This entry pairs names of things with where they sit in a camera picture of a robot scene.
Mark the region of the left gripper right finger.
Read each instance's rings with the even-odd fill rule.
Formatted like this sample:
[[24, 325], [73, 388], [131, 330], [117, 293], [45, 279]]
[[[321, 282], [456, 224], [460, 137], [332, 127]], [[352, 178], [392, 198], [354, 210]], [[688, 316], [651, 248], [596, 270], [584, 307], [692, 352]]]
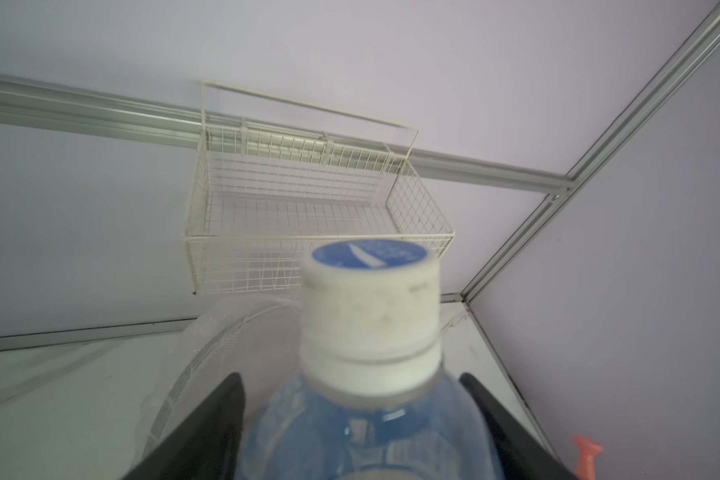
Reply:
[[496, 445], [506, 479], [577, 479], [545, 450], [476, 377], [463, 373], [459, 382], [481, 411]]

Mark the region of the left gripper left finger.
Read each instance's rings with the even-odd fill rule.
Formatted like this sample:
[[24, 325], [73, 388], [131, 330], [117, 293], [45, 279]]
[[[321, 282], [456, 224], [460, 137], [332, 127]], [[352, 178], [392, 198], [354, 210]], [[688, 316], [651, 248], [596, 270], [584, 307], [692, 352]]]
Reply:
[[244, 409], [242, 378], [232, 373], [124, 479], [232, 479]]

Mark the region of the water bottle blue white cap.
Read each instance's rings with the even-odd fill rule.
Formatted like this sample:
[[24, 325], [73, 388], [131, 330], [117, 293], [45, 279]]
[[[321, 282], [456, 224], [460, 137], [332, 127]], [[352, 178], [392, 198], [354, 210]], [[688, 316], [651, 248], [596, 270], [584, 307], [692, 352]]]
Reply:
[[391, 239], [301, 264], [297, 375], [247, 429], [239, 479], [501, 479], [486, 422], [444, 366], [440, 263]]

